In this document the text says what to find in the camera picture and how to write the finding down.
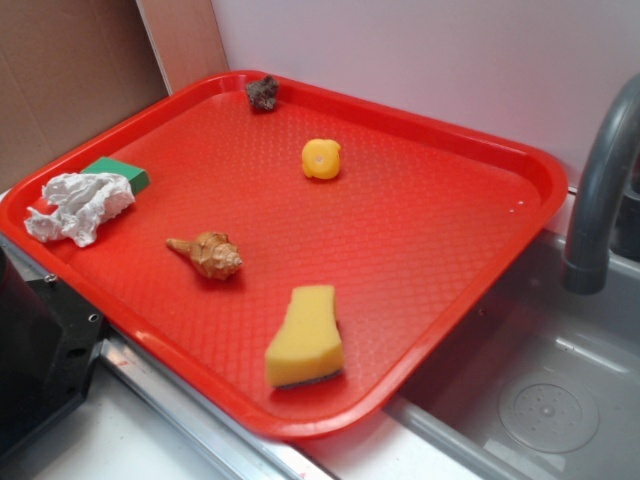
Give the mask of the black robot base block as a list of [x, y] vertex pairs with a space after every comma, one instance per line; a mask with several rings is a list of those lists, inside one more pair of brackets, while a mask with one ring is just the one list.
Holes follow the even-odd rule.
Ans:
[[86, 400], [104, 330], [66, 282], [26, 280], [1, 252], [2, 461]]

